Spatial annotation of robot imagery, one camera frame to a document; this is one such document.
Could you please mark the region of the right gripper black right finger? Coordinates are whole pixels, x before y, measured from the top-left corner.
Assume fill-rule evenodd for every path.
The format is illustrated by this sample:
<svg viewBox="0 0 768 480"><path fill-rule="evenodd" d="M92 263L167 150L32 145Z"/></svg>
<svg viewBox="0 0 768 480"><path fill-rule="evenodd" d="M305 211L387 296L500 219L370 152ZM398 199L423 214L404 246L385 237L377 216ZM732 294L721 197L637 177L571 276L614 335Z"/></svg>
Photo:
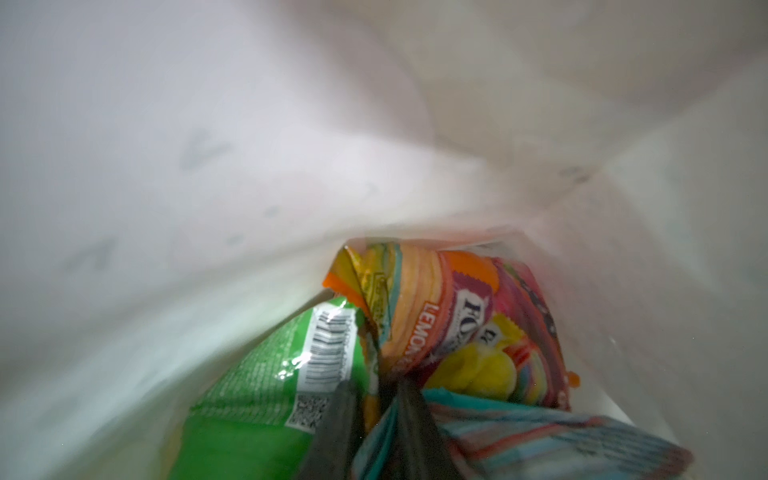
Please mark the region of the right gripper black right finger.
<svg viewBox="0 0 768 480"><path fill-rule="evenodd" d="M385 479L463 479L454 464L419 387L411 380L397 386L395 438Z"/></svg>

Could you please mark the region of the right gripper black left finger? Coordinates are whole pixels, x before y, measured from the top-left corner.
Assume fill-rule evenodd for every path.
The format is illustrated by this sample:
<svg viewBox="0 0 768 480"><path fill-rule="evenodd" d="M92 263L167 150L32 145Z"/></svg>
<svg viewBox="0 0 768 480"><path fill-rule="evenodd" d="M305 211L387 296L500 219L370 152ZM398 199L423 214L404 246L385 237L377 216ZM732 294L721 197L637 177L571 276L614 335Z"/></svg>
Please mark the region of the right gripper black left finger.
<svg viewBox="0 0 768 480"><path fill-rule="evenodd" d="M361 393L352 381L340 382L319 423L296 480L346 480L365 436Z"/></svg>

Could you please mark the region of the teal snack packet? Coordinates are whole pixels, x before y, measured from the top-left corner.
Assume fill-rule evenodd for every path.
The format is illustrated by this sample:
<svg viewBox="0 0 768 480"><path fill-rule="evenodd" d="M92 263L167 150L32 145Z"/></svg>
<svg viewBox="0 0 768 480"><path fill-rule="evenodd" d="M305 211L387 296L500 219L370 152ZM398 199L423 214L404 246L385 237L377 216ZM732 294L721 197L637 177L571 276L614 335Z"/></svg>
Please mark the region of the teal snack packet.
<svg viewBox="0 0 768 480"><path fill-rule="evenodd" d="M694 461L611 417L420 391L465 479L680 479Z"/></svg>

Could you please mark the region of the green snack packet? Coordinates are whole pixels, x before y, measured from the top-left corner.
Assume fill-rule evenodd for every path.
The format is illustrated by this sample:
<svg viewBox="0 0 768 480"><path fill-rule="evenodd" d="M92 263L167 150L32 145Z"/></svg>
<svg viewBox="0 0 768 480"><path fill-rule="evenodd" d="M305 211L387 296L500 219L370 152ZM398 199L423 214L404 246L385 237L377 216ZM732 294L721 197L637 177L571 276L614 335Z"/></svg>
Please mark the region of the green snack packet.
<svg viewBox="0 0 768 480"><path fill-rule="evenodd" d="M362 321L337 297L273 331L190 408L170 478L293 478L340 382L378 395Z"/></svg>

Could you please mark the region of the Fox's fruit candy packet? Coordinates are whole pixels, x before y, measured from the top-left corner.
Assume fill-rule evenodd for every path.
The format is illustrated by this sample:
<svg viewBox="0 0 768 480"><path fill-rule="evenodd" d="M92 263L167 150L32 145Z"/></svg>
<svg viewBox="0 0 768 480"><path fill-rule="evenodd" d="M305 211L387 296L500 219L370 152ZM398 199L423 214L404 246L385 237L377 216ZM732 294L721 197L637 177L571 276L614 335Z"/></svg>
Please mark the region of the Fox's fruit candy packet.
<svg viewBox="0 0 768 480"><path fill-rule="evenodd" d="M343 247L323 281L360 308L380 381L569 410L575 380L523 263L411 243Z"/></svg>

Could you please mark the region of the white printed paper bag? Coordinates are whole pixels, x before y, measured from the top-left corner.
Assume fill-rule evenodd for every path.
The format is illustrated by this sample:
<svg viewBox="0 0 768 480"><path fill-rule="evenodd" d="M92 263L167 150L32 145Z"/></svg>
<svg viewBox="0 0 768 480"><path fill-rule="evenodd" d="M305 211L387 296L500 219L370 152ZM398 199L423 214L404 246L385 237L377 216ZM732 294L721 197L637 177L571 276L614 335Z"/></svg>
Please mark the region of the white printed paper bag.
<svg viewBox="0 0 768 480"><path fill-rule="evenodd" d="M575 410L766 477L763 1L3 2L2 477L161 477L367 238L522 260Z"/></svg>

